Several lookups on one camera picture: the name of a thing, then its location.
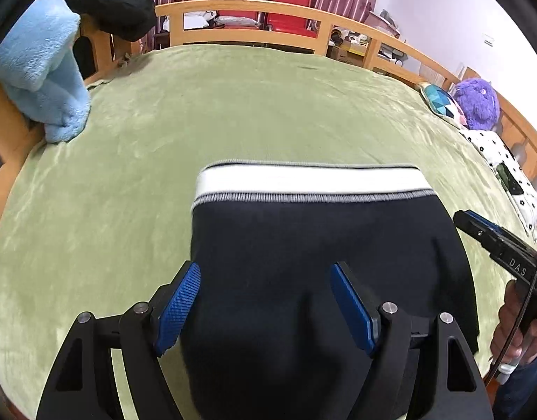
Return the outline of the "black phone on pillow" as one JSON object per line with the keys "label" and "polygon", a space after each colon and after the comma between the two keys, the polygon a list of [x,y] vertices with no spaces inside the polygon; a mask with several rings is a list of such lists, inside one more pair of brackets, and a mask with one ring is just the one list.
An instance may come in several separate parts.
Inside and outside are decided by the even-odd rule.
{"label": "black phone on pillow", "polygon": [[495,168],[496,174],[502,183],[504,189],[511,195],[524,194],[521,184],[511,174],[509,168],[504,162],[499,163]]}

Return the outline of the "light blue fleece blanket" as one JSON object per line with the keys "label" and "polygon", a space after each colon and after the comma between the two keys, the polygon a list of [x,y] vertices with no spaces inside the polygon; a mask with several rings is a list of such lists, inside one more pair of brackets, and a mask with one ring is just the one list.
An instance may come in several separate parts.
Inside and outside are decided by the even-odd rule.
{"label": "light blue fleece blanket", "polygon": [[0,44],[0,83],[49,143],[74,139],[90,112],[73,53],[80,21],[65,0],[35,0]]}

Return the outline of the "black pants with white stripe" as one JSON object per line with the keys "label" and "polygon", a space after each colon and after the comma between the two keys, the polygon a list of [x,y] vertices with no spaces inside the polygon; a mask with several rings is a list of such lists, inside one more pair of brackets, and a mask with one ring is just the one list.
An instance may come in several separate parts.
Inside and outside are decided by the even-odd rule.
{"label": "black pants with white stripe", "polygon": [[201,285],[181,341],[205,419],[344,419],[371,361],[330,285],[346,263],[380,301],[455,317],[478,348],[474,280],[451,216],[411,165],[218,162],[198,175]]}

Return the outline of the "teal geometric cushion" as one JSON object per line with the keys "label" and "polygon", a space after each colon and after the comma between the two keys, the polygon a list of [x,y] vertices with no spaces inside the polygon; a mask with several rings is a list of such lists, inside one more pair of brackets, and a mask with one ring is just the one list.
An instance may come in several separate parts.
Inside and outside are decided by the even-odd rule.
{"label": "teal geometric cushion", "polygon": [[458,103],[435,84],[420,83],[418,91],[433,114],[457,129],[467,126],[467,120]]}

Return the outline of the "white black-dotted pillow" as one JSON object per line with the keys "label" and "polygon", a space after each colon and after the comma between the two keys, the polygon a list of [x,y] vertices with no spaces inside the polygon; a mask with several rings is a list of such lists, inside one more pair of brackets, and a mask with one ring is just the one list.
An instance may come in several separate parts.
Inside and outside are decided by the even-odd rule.
{"label": "white black-dotted pillow", "polygon": [[527,235],[537,242],[537,191],[494,131],[459,129],[502,184]]}

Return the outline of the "green fleece bed blanket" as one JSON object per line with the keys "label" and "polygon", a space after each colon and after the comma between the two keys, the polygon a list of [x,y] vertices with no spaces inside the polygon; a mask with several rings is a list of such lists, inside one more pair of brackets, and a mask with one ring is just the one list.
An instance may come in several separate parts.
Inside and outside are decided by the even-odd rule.
{"label": "green fleece bed blanket", "polygon": [[28,418],[80,312],[148,299],[189,256],[195,178],[218,160],[412,164],[447,210],[517,235],[478,151],[398,80],[325,57],[197,44],[91,91],[84,131],[37,147],[0,223],[0,385]]}

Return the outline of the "black garment on headboard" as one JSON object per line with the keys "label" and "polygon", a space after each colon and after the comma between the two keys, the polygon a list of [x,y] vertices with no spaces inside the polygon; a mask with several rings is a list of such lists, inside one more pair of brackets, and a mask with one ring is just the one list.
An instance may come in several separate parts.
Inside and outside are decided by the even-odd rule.
{"label": "black garment on headboard", "polygon": [[99,29],[135,42],[156,23],[154,0],[65,0],[72,12],[95,19]]}

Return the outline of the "purple plush toy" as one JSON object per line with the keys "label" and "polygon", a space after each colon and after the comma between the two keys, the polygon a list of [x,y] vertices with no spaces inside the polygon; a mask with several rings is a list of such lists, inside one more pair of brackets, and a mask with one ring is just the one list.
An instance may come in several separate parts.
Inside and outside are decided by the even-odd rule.
{"label": "purple plush toy", "polygon": [[500,105],[497,93],[481,78],[462,80],[454,86],[452,96],[463,111],[470,130],[491,130],[498,123]]}

